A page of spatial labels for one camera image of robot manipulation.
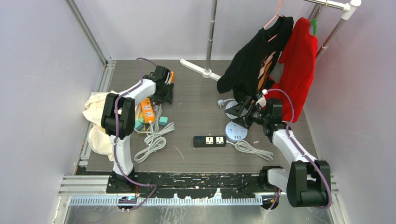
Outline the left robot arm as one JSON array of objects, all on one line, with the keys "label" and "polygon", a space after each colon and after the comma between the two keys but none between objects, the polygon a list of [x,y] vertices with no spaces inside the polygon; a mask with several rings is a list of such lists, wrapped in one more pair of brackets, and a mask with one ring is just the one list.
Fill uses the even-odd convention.
[{"label": "left robot arm", "polygon": [[163,66],[144,75],[138,83],[120,93],[109,93],[105,98],[101,126],[109,136],[114,152],[113,172],[118,187],[126,193],[136,187],[131,176],[134,165],[131,158],[130,135],[135,127],[135,107],[152,97],[156,103],[173,103],[174,72]]}]

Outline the teal plug adapter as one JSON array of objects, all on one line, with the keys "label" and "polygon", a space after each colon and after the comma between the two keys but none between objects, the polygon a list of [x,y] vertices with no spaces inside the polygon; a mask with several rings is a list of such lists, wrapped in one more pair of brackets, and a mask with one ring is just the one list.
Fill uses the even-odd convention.
[{"label": "teal plug adapter", "polygon": [[145,125],[144,125],[143,123],[141,123],[140,121],[136,121],[136,122],[135,122],[134,129],[135,129],[136,131],[141,131],[141,130],[144,129],[144,127],[145,127]]}]

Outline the round blue power socket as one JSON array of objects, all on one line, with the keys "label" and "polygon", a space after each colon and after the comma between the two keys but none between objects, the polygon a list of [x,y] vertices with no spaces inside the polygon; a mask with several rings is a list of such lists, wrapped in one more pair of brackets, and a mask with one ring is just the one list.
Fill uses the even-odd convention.
[{"label": "round blue power socket", "polygon": [[230,121],[225,127],[225,134],[228,141],[236,143],[247,137],[248,129]]}]

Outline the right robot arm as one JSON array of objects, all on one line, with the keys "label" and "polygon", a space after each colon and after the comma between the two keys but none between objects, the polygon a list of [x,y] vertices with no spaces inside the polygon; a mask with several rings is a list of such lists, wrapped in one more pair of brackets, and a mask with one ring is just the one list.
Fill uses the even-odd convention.
[{"label": "right robot arm", "polygon": [[262,190],[270,192],[275,187],[287,194],[292,207],[317,207],[328,209],[332,204],[331,169],[325,160],[312,156],[283,120],[280,99],[264,98],[254,101],[245,97],[237,105],[225,110],[235,116],[233,122],[249,129],[253,123],[263,127],[263,133],[276,146],[290,164],[289,172],[282,168],[265,168],[267,173],[259,179]]}]

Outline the orange power strip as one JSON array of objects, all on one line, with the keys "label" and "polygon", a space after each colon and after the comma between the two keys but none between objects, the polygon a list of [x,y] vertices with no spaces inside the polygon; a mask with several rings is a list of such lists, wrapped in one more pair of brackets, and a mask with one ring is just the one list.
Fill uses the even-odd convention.
[{"label": "orange power strip", "polygon": [[173,78],[174,78],[174,72],[171,71],[168,84],[173,83]]},{"label": "orange power strip", "polygon": [[144,100],[141,101],[141,110],[142,110],[144,122],[146,124],[155,122],[156,117],[149,98],[145,98]]}]

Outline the black power strip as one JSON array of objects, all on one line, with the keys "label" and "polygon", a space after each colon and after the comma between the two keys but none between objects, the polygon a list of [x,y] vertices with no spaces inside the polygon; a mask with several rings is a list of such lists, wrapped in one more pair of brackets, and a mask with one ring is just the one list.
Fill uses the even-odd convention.
[{"label": "black power strip", "polygon": [[195,148],[225,147],[226,137],[223,135],[194,136],[193,146]]}]

